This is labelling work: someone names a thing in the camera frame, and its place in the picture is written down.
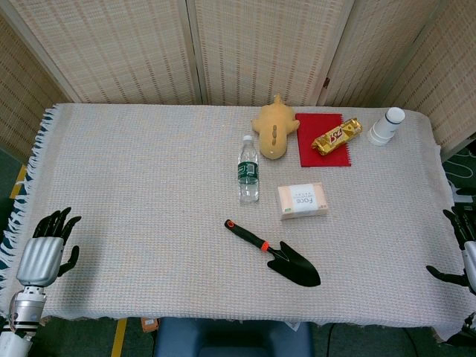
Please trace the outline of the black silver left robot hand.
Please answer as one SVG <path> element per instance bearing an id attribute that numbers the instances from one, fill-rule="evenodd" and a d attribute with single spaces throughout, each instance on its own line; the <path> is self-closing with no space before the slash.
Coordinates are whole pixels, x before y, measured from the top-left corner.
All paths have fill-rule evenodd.
<path id="1" fill-rule="evenodd" d="M 80 216 L 68 218 L 71 208 L 56 210 L 42 218 L 25 246 L 17 280 L 23 286 L 48 287 L 58 277 L 72 270 L 78 261 L 80 247 L 74 246 L 67 262 L 62 262 L 65 245 Z"/>

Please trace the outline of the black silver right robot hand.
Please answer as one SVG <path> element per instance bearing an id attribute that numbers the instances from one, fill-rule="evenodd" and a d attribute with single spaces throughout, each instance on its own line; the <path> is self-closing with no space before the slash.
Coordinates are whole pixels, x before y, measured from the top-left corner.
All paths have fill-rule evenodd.
<path id="1" fill-rule="evenodd" d="M 463 258 L 463 273 L 447 274 L 433 266 L 426 266 L 427 271 L 438 280 L 445 283 L 453 283 L 467 287 L 475 294 L 475 212 L 462 208 L 452 207 L 451 210 L 443 210 L 443 215 L 449 219 L 454 229 L 454 235 L 459 245 Z"/>

